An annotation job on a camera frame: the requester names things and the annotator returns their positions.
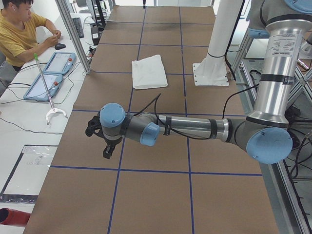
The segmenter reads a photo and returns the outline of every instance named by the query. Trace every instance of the man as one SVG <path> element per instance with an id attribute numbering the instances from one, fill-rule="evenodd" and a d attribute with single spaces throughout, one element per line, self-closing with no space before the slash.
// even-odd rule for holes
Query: man
<path id="1" fill-rule="evenodd" d="M 34 53 L 41 55 L 54 46 L 61 32 L 54 24 L 30 11 L 34 0 L 2 0 L 0 13 L 0 50 L 16 71 L 34 59 Z M 37 43 L 36 27 L 45 26 L 53 36 Z"/>

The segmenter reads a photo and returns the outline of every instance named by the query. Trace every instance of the keyboard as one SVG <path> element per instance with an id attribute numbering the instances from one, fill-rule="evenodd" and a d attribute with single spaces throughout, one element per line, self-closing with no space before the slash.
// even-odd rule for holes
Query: keyboard
<path id="1" fill-rule="evenodd" d="M 79 38 L 84 37 L 80 18 L 79 18 L 79 17 L 77 17 L 77 18 L 72 18 L 72 20 L 73 20 L 74 26 L 75 26 L 75 28 L 76 28 L 76 31 L 77 31 L 77 33 L 78 33 L 78 37 L 79 37 Z"/>

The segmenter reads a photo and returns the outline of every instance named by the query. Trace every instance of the blue and white device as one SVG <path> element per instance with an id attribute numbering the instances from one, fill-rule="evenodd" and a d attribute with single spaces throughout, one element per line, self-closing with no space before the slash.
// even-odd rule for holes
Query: blue and white device
<path id="1" fill-rule="evenodd" d="M 59 90 L 62 81 L 62 74 L 44 74 L 45 81 L 47 83 L 51 97 L 53 97 Z M 38 75 L 32 85 L 29 87 L 25 95 L 24 100 L 37 100 L 37 101 L 49 101 L 49 97 L 44 88 L 44 84 L 41 75 Z"/>
<path id="2" fill-rule="evenodd" d="M 54 52 L 43 69 L 44 74 L 62 74 L 69 72 L 76 61 L 75 53 Z"/>

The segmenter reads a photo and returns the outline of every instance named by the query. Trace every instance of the red cup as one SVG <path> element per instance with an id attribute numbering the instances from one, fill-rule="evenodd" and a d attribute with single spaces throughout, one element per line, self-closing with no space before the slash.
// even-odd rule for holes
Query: red cup
<path id="1" fill-rule="evenodd" d="M 9 208 L 0 209 L 0 224 L 16 227 L 26 227 L 30 213 Z"/>

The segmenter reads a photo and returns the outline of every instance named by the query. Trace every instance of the man's arm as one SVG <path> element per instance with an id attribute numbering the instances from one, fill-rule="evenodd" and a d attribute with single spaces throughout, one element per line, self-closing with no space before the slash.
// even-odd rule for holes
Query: man's arm
<path id="1" fill-rule="evenodd" d="M 58 39 L 60 39 L 61 32 L 60 30 L 57 30 L 55 25 L 50 21 L 49 19 L 46 20 L 45 22 L 45 27 L 53 34 L 57 35 Z"/>
<path id="2" fill-rule="evenodd" d="M 41 55 L 46 49 L 51 46 L 54 46 L 58 42 L 57 35 L 53 35 L 52 37 L 47 38 L 44 42 L 40 43 L 35 48 L 25 50 L 24 52 L 17 55 L 17 57 L 23 62 L 29 62 L 34 59 L 34 53 L 37 55 Z"/>

